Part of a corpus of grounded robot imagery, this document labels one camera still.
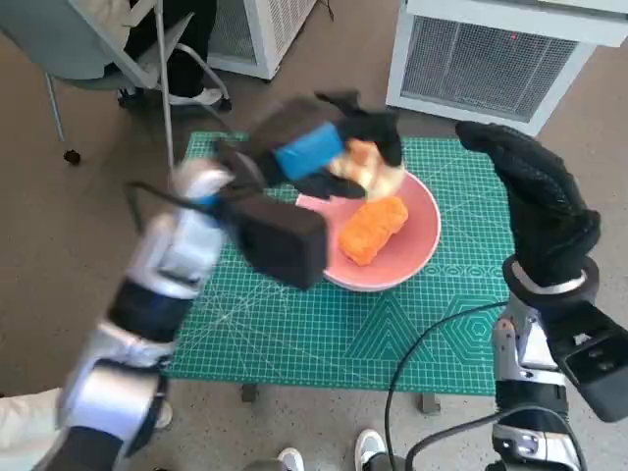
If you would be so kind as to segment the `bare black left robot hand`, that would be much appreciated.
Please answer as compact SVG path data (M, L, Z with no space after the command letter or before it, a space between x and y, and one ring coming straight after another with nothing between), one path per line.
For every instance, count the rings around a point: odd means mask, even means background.
M256 162L268 186L290 183L299 192L327 200L361 199L365 188L332 174L328 165L354 140L372 142L390 167L402 164L398 117L367 110L355 89L317 91L281 103L248 132L239 151Z

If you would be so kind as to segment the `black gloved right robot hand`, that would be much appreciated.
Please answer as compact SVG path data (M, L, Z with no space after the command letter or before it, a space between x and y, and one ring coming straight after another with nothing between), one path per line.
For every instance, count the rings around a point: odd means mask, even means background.
M578 278L601 236L601 215L585 203L555 153L535 138L496 124L459 122L461 145L494 164L508 198L515 258L540 287Z

